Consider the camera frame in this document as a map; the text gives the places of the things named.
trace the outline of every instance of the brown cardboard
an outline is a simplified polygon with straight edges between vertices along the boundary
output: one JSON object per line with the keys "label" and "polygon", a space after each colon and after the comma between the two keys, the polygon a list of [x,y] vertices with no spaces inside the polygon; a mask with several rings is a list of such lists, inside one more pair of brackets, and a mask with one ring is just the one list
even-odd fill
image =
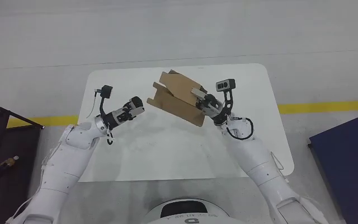
{"label": "brown cardboard", "polygon": [[205,91],[204,88],[173,70],[169,73],[163,72],[159,82],[166,87],[154,82],[153,87],[157,89],[157,92],[154,99],[147,99],[147,103],[201,127],[205,115],[195,107],[197,99],[191,93],[191,89],[197,88]]}

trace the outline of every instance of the white table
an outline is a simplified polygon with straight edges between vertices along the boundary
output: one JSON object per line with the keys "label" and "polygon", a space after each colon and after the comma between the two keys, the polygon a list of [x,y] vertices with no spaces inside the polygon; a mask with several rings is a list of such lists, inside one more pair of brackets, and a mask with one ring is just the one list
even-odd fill
{"label": "white table", "polygon": [[[226,152],[220,132],[209,118],[199,128],[146,103],[156,92],[152,87],[163,71],[173,69],[202,84],[223,101],[215,83],[235,78],[233,112],[253,120],[256,136],[293,172],[294,163],[282,126],[267,70],[260,64],[226,64],[170,68],[114,69],[92,72],[79,114],[85,121],[93,104],[94,89],[113,86],[104,110],[116,110],[133,96],[144,103],[145,113],[113,130],[112,146],[101,139],[82,175],[81,182],[121,180],[169,180],[243,177],[245,173]],[[91,116],[99,114],[99,97]]]}

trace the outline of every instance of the yellow floor stripe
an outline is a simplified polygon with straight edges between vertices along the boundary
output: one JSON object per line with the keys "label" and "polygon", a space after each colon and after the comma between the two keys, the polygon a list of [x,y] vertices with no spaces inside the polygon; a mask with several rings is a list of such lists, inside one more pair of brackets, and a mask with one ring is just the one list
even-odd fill
{"label": "yellow floor stripe", "polygon": [[[45,127],[47,126],[66,126],[69,124],[77,124],[78,116],[46,116],[42,118],[29,118],[33,122],[39,123]],[[27,122],[23,122],[17,118],[9,119],[7,128],[19,127],[29,125]]]}
{"label": "yellow floor stripe", "polygon": [[[358,101],[346,102],[318,102],[313,104],[279,104],[280,114],[306,114],[306,113],[324,113],[337,111],[358,110]],[[66,126],[77,124],[78,116],[47,116],[42,118],[29,118],[30,120],[44,126]],[[7,124],[8,128],[28,125],[16,118],[11,118]]]}
{"label": "yellow floor stripe", "polygon": [[358,110],[358,101],[318,102],[313,104],[281,104],[280,114],[306,114]]}

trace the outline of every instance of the white robot body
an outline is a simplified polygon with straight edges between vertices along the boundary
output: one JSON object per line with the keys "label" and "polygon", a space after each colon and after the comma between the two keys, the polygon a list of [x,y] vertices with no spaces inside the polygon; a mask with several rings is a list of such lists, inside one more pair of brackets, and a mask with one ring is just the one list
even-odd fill
{"label": "white robot body", "polygon": [[[226,84],[234,86],[232,80]],[[86,169],[100,137],[110,136],[111,129],[134,119],[144,111],[141,99],[134,97],[123,108],[105,114],[102,106],[104,97],[109,98],[108,89],[111,90],[111,87],[102,88],[100,116],[79,126],[70,125],[66,128],[58,145],[43,161],[41,184],[31,203],[7,223],[57,224],[67,195]],[[208,103],[209,109],[202,110],[204,114],[209,113],[208,116],[214,120],[226,140],[228,152],[266,199],[274,224],[328,224],[323,214],[309,200],[300,197],[289,187],[276,166],[273,154],[253,135],[252,121],[234,117],[230,113],[228,105],[232,106],[233,103],[231,92],[230,100],[225,96],[225,106],[212,95],[207,97],[195,90],[193,94],[197,94],[198,99],[212,100]],[[142,223],[244,224],[230,218],[220,207],[199,199],[177,199],[163,203],[153,208]]]}

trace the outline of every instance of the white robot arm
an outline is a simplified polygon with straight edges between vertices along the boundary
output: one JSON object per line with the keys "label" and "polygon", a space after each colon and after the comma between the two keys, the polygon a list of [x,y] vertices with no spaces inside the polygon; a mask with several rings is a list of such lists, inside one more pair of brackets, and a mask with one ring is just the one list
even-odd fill
{"label": "white robot arm", "polygon": [[100,115],[65,129],[57,146],[43,160],[41,183],[30,204],[15,219],[9,218],[7,223],[58,223],[67,195],[86,169],[99,139],[110,136],[112,129],[144,112],[143,103],[136,96],[119,110],[105,114],[102,106],[104,99],[110,97],[111,89],[104,86],[97,90],[102,97]]}
{"label": "white robot arm", "polygon": [[266,199],[275,224],[328,224],[324,215],[309,200],[294,192],[276,166],[276,162],[260,139],[253,134],[253,123],[248,118],[231,113],[235,80],[216,83],[216,90],[224,92],[225,105],[213,95],[193,88],[198,98],[197,107],[212,118],[227,140],[227,150],[243,171],[255,182]]}

